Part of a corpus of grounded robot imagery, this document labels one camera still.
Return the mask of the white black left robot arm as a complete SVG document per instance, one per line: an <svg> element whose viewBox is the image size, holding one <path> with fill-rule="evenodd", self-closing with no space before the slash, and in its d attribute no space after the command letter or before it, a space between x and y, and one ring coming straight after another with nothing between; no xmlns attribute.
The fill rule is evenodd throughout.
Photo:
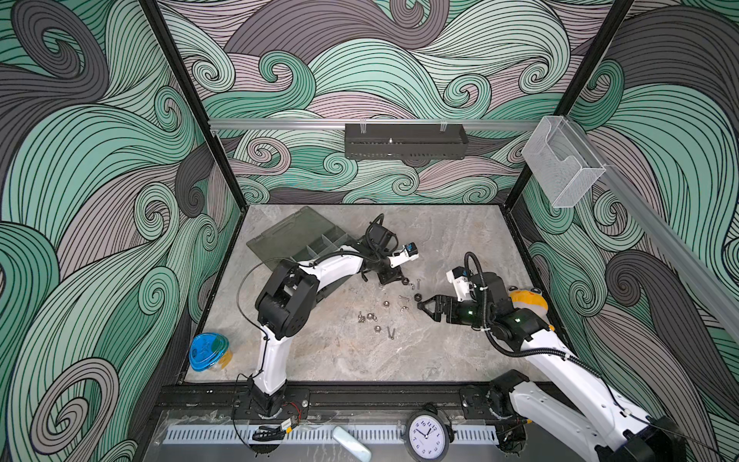
<svg viewBox="0 0 739 462"><path fill-rule="evenodd" d="M252 408L264 416L280 412L293 338L321 301L354 275L375 273L382 287L395 282L408 285L401 266L419 256L418 246L401 244L380 214L358 238L331 229L294 255L277 258L255 300L261 344L256 370L247 380Z"/></svg>

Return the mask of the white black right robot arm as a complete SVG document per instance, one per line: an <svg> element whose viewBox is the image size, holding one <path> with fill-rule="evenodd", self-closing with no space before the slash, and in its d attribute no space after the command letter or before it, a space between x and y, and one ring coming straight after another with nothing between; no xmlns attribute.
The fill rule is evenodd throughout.
<svg viewBox="0 0 739 462"><path fill-rule="evenodd" d="M494 379L485 400L498 420L501 450L525 442L523 425L532 421L587 461L686 460L686 438L672 419L652 417L559 339L540 290L461 267L446 278L453 295L416 296L417 308L436 323L484 333L497 352L527 360L563 396L552 397L518 371Z"/></svg>

